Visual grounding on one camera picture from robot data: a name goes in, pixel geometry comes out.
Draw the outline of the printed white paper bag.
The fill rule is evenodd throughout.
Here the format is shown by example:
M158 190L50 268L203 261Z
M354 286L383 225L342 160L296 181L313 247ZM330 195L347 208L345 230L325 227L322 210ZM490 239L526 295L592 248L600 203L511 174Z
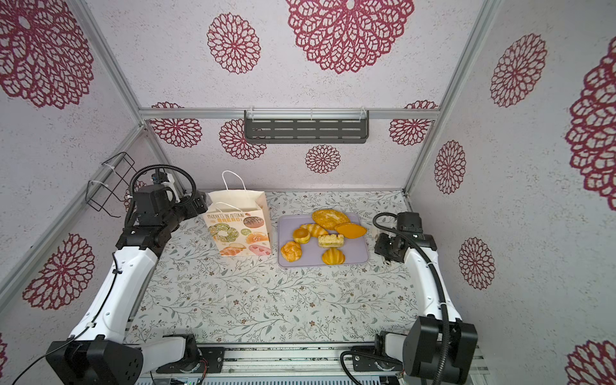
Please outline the printed white paper bag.
M247 189L231 189L207 193L211 203L202 215L221 256L267 257L273 252L272 229L266 193Z

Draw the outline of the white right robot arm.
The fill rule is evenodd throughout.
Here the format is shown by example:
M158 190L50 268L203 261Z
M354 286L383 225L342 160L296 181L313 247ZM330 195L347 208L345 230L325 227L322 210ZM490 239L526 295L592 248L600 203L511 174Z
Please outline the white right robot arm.
M380 234L375 253L404 264L416 283L418 316L407 334L382 332L375 350L360 347L339 356L351 357L356 372L400 371L403 375L434 384L466 383L478 342L476 327L462 320L443 282L433 240L420 234Z

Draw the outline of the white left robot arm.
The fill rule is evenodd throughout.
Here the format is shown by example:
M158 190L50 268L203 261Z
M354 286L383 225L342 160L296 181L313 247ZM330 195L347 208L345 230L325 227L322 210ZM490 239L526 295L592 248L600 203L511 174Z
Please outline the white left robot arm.
M45 355L65 384L134 384L142 373L168 364L190 373L202 363L192 334L137 347L124 339L172 233L207 210L205 195L195 191L177 200L170 188L148 185L133 194L132 204L99 293L68 340L54 341Z

